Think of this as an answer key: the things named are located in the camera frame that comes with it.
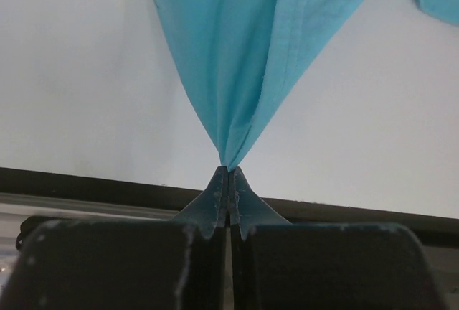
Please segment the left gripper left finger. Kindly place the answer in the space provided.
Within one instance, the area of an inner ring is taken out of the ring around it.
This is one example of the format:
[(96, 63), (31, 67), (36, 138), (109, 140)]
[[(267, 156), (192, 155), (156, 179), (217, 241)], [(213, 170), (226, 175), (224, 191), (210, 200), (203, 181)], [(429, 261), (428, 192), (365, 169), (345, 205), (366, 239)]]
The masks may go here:
[(221, 309), (226, 168), (171, 220), (45, 220), (24, 239), (3, 309)]

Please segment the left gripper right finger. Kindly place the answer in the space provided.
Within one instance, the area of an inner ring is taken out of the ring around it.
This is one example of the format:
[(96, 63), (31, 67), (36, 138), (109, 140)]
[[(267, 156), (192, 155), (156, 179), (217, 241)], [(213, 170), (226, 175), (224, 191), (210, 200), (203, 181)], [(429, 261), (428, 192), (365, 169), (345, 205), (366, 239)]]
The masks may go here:
[(396, 223), (293, 224), (229, 174), (236, 309), (446, 309), (419, 240)]

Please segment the teal t-shirt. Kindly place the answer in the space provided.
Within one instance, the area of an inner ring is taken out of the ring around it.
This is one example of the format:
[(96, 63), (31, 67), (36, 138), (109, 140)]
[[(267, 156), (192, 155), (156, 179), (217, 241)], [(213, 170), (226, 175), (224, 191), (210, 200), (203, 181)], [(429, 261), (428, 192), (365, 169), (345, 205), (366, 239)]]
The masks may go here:
[[(154, 0), (186, 94), (234, 169), (364, 0)], [(415, 0), (458, 23), (458, 0)]]

